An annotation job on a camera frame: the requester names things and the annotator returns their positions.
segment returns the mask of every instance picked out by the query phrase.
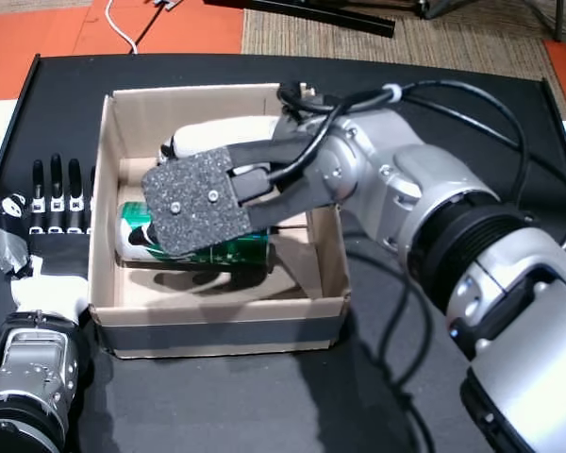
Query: carpet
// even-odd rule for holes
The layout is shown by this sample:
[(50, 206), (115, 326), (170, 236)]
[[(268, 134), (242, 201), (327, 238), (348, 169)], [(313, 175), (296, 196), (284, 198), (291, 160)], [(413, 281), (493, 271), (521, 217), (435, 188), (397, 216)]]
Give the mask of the carpet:
[(393, 39), (247, 10), (241, 51), (546, 78), (566, 119), (566, 98), (542, 42), (549, 32), (521, 0), (480, 0), (434, 21), (386, 12), (396, 20)]

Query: black metal bar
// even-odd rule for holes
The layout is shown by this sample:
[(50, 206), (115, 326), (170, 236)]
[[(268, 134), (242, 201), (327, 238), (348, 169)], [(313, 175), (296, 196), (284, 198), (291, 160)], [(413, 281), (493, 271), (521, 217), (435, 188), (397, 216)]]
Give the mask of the black metal bar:
[(315, 5), (309, 1), (296, 2), (293, 0), (204, 0), (204, 3), (220, 7), (249, 8), (258, 11), (276, 12), (289, 16), (310, 19), (311, 21), (344, 26), (353, 30), (374, 33), (375, 35), (391, 38), (394, 35), (395, 22), (369, 14), (346, 11)]
[(556, 0), (556, 30), (554, 31), (554, 39), (557, 42), (562, 41), (563, 27), (564, 27), (564, 0)]

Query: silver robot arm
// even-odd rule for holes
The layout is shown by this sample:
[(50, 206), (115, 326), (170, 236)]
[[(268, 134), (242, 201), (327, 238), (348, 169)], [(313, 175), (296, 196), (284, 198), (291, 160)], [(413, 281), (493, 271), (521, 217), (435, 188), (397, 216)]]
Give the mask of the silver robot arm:
[(341, 118), (317, 159), (446, 315), (471, 361), (462, 401), (489, 441), (566, 451), (566, 252), (390, 110)]

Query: black foam pad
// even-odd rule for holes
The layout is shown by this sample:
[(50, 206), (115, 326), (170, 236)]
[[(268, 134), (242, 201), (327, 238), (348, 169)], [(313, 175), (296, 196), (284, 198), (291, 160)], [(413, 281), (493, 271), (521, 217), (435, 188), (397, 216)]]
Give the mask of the black foam pad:
[(182, 255), (252, 232), (228, 176), (232, 166), (228, 150), (218, 148), (169, 161), (144, 175), (142, 191), (166, 253)]

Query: screw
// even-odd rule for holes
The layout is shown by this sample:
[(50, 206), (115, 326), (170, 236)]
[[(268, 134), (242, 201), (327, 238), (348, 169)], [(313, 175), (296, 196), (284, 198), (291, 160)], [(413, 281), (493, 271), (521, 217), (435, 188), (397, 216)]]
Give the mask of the screw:
[(180, 203), (179, 203), (179, 202), (175, 201), (174, 203), (172, 203), (172, 204), (170, 205), (170, 212), (171, 212), (173, 215), (177, 215), (177, 214), (179, 214), (181, 211), (182, 211), (182, 206), (180, 206)]
[(216, 201), (218, 201), (218, 192), (216, 191), (209, 191), (208, 192), (208, 200), (210, 203), (216, 203)]
[(390, 173), (392, 173), (392, 168), (390, 167), (390, 165), (382, 165), (379, 169), (379, 173), (382, 176), (389, 176)]

